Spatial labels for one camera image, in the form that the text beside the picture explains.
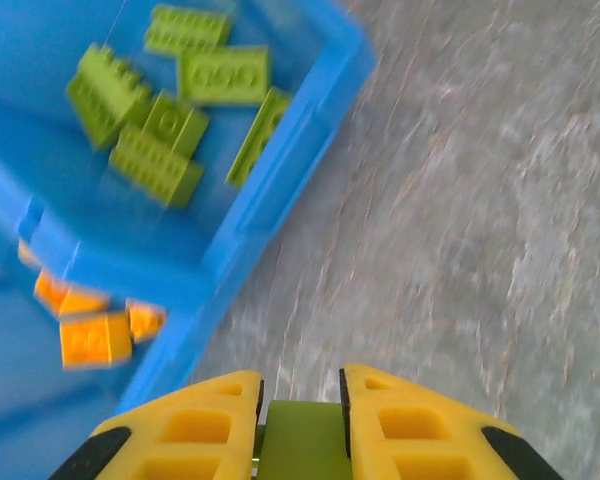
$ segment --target lime green lego brick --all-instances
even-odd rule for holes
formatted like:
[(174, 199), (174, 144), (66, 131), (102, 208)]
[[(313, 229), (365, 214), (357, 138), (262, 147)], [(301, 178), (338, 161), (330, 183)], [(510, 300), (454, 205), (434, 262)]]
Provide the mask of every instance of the lime green lego brick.
[(249, 174), (255, 167), (258, 158), (260, 158), (260, 154), (269, 143), (271, 135), (273, 135), (290, 104), (290, 95), (276, 88), (269, 90), (247, 134), (247, 138), (229, 170), (226, 180), (228, 184), (240, 188), (247, 182)]
[(111, 115), (82, 74), (78, 73), (71, 79), (67, 96), (94, 150), (111, 147), (122, 123)]
[(260, 105), (269, 90), (267, 48), (186, 50), (178, 67), (180, 97), (201, 105)]
[(251, 466), (253, 468), (258, 468), (258, 465), (260, 464), (260, 457), (262, 456), (262, 444), (264, 443), (264, 432), (264, 425), (258, 425), (256, 427), (256, 439), (253, 443), (253, 458), (251, 459)]
[(133, 124), (120, 132), (109, 165), (167, 207), (185, 207), (203, 172)]
[(161, 92), (153, 103), (143, 131), (151, 133), (173, 152), (191, 158), (208, 125), (207, 115)]
[(225, 45), (230, 32), (231, 22), (226, 15), (158, 5), (151, 14), (145, 49), (177, 57), (187, 49)]
[(258, 480), (351, 480), (342, 407), (273, 401), (267, 412)]
[(145, 122), (151, 108), (151, 88), (128, 62), (114, 57), (109, 47), (91, 45), (78, 64), (78, 73), (114, 118), (136, 125)]

